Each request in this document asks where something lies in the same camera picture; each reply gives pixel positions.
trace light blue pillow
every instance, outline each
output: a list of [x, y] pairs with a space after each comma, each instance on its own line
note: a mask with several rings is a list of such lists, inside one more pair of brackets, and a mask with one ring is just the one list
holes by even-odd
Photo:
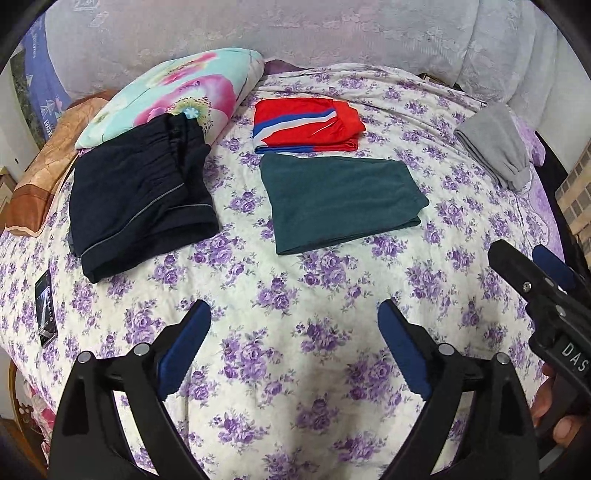
[[261, 54], [221, 48], [150, 69], [121, 90], [88, 124], [76, 148], [92, 148], [163, 113], [197, 118], [212, 144], [261, 78]]

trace folded clothing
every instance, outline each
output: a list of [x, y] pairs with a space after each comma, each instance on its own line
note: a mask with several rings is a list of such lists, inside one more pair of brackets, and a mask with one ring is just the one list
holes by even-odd
[[416, 226], [429, 205], [401, 161], [265, 154], [260, 168], [278, 255]]
[[525, 145], [506, 105], [495, 103], [483, 108], [454, 133], [498, 186], [519, 192], [531, 181]]
[[255, 106], [256, 153], [355, 151], [365, 130], [357, 110], [329, 98], [276, 98]]
[[92, 283], [219, 231], [203, 182], [209, 151], [197, 119], [165, 113], [78, 159], [70, 227]]

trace brown blanket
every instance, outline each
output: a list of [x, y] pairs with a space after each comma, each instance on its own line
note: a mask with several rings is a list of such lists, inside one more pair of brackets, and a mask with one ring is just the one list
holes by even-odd
[[91, 98], [65, 111], [6, 206], [6, 230], [13, 235], [39, 236], [54, 196], [77, 156], [76, 140], [106, 104], [107, 100]]

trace white quilt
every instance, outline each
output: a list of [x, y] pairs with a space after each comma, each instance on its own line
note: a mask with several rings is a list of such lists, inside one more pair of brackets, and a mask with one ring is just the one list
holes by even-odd
[[[278, 257], [251, 140], [254, 105], [317, 94], [349, 101], [366, 124], [349, 155], [402, 160], [430, 205], [420, 226]], [[394, 299], [410, 322], [461, 352], [507, 352], [528, 398], [540, 383], [525, 304], [486, 251], [504, 238], [528, 255], [537, 243], [560, 255], [556, 224], [529, 195], [495, 189], [455, 141], [453, 128], [481, 107], [401, 70], [358, 64], [264, 79], [206, 163], [221, 233], [92, 285], [67, 246], [70, 178], [39, 238], [0, 238], [0, 345], [57, 408], [80, 351], [127, 353], [205, 299], [211, 331], [166, 405], [211, 478], [378, 478], [422, 406], [379, 334], [381, 301]], [[33, 289], [46, 269], [59, 336], [41, 349]], [[124, 395], [116, 400], [137, 462], [150, 468]], [[440, 466], [465, 414], [466, 405]]]

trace finger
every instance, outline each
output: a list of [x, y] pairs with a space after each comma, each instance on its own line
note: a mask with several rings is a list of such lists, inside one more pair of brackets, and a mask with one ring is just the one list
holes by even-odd
[[542, 373], [546, 377], [555, 377], [556, 376], [556, 372], [554, 371], [554, 369], [551, 366], [549, 366], [549, 364], [542, 365]]
[[585, 419], [583, 417], [577, 417], [575, 415], [569, 415], [561, 419], [556, 424], [556, 427], [554, 427], [554, 441], [562, 447], [568, 447], [584, 421]]
[[552, 405], [552, 385], [554, 385], [554, 378], [547, 379], [535, 394], [534, 404], [531, 406], [531, 417], [535, 427]]

